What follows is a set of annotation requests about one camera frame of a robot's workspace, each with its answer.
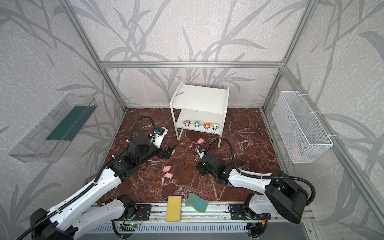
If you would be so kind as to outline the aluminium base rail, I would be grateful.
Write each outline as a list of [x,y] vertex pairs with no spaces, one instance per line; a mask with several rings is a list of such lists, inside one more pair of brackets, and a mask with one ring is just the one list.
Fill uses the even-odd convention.
[[[240,202],[210,202],[205,213],[199,213],[192,207],[186,207],[185,203],[182,203],[181,207],[181,221],[180,222],[171,222],[175,224],[181,223],[221,223],[221,222],[252,222],[252,220],[232,220],[229,210],[230,204],[237,204]],[[150,204],[151,212],[149,213],[149,220],[143,221],[143,224],[149,223],[166,223],[166,211],[167,211],[167,202],[150,202],[150,203],[138,203],[138,204]],[[92,204],[88,209],[86,209],[75,222],[79,220],[85,220],[86,215],[92,211],[101,209],[103,207],[97,207],[96,204]],[[288,220],[284,219],[281,215],[277,213],[271,213],[271,219],[268,220],[268,223],[273,222],[283,222],[291,223]],[[316,222],[315,216],[309,206],[305,207],[304,213],[302,215],[301,223],[304,222]]]

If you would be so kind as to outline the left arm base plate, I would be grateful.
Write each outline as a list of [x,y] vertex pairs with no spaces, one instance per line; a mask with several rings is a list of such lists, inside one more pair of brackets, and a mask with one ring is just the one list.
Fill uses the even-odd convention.
[[151,214],[152,205],[139,204],[128,207],[117,221],[134,220],[134,221],[148,221]]

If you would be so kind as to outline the pink item in basket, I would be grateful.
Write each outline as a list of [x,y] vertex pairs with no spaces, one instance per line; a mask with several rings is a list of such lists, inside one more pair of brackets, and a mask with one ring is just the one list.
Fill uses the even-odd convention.
[[290,150],[290,156],[294,162],[301,162],[302,156],[298,148],[293,148]]

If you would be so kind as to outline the pink pig toy lower cluster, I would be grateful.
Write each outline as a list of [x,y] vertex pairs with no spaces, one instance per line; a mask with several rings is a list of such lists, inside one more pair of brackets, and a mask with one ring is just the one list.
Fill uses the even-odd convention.
[[164,177],[167,178],[167,179],[172,179],[173,176],[174,176],[174,174],[169,173],[169,172],[167,172],[167,173],[164,175]]

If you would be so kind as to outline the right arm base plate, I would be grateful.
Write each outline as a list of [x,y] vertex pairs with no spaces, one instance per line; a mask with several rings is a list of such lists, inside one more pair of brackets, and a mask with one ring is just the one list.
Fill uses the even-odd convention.
[[256,220],[264,221],[270,220],[270,213],[256,214],[249,207],[244,207],[243,204],[230,204],[229,212],[231,214],[231,220]]

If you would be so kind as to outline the yellow sponge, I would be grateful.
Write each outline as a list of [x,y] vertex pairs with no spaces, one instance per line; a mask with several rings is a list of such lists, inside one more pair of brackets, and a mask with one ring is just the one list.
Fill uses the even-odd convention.
[[167,201],[166,219],[167,223],[175,223],[181,221],[181,196],[169,196]]

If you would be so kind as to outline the green sponge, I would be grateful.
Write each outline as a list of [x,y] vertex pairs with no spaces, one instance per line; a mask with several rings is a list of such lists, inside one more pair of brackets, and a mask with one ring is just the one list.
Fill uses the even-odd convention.
[[185,205],[187,207],[194,208],[199,213],[205,213],[208,208],[209,201],[200,198],[198,195],[194,193],[190,193],[185,202]]

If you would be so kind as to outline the green blue cat figurine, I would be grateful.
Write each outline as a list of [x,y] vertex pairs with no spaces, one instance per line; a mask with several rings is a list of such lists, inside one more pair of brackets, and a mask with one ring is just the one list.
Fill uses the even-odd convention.
[[194,126],[195,128],[199,128],[200,127],[200,122],[199,121],[194,121]]

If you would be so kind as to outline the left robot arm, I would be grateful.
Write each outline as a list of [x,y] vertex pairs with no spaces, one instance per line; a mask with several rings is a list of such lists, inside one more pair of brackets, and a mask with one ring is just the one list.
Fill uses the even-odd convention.
[[77,240],[86,230],[104,221],[122,217],[134,208],[134,201],[122,195],[107,206],[84,215],[84,211],[110,190],[147,165],[152,157],[169,159],[175,146],[161,146],[168,133],[165,127],[156,127],[149,135],[129,135],[126,148],[104,163],[96,177],[75,194],[51,207],[38,209],[31,215],[31,226],[18,238],[31,236],[33,240]]

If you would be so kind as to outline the white two-tier metal shelf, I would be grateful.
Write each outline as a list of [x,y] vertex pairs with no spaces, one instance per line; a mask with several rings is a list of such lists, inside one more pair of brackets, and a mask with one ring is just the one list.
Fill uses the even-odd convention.
[[[179,141],[184,130],[223,136],[230,88],[217,89],[202,86],[186,85],[180,82],[170,101],[170,109],[173,123]],[[184,126],[184,121],[191,121],[189,127]],[[200,122],[200,127],[195,128],[194,121]],[[211,124],[208,130],[203,124]],[[218,124],[219,128],[214,131],[212,124]]]

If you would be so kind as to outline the clear plastic wall bin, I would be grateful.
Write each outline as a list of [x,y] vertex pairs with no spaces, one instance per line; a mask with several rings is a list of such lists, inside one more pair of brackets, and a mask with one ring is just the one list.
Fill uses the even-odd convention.
[[97,107],[95,97],[67,94],[9,156],[23,163],[56,163]]

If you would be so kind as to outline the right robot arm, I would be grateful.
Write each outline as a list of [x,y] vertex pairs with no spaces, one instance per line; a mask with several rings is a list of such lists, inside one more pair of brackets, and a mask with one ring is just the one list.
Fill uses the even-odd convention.
[[235,159],[234,148],[229,145],[232,165],[223,165],[209,148],[199,147],[201,161],[197,164],[202,176],[211,175],[223,186],[254,191],[244,202],[243,209],[249,219],[262,214],[278,213],[285,220],[299,224],[304,209],[316,197],[314,185],[300,177],[289,176],[281,170],[261,174],[241,169]]

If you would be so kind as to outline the white hooded blue cat figurine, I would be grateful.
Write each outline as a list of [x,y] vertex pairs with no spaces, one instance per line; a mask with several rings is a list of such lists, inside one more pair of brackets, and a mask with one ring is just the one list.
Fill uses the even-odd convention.
[[218,128],[219,128],[219,125],[218,125],[218,124],[212,124],[212,129],[213,129],[214,131],[216,131]]

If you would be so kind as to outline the orange crab blue cat figurine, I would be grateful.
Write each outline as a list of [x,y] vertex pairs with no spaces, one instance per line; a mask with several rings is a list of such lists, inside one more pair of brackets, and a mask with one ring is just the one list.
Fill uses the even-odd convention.
[[209,124],[209,123],[204,123],[203,126],[204,126],[204,129],[205,129],[205,130],[208,130],[208,129],[210,128],[211,124]]

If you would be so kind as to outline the yellow hooded blue cat figurine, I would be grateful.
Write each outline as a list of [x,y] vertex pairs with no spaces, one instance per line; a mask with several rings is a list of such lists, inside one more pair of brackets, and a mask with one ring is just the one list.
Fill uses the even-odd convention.
[[190,125],[191,125],[191,121],[189,121],[189,120],[184,121],[185,127],[189,127]]

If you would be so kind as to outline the pink pig toy middle cluster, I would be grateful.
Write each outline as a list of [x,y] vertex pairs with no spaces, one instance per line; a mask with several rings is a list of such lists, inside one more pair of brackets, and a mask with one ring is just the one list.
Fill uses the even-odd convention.
[[163,172],[168,173],[171,170],[171,166],[164,166]]

